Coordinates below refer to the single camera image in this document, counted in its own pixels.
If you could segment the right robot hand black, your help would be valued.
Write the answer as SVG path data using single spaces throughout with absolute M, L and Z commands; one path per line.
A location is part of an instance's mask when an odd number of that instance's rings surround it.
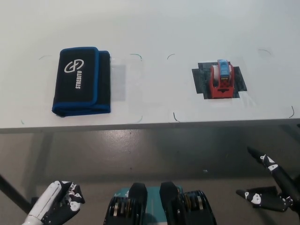
M 247 147 L 248 153 L 273 177 L 280 187 L 279 193 L 275 186 L 256 187 L 247 190 L 236 190 L 236 194 L 252 204 L 254 208 L 285 212 L 291 209 L 300 213 L 300 178 L 292 179 L 289 174 L 269 155 L 252 147 Z

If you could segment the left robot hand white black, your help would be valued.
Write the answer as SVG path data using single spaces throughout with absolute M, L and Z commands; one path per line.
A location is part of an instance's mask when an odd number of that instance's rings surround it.
M 80 211 L 84 203 L 79 185 L 71 181 L 54 181 L 33 205 L 24 224 L 63 225 Z

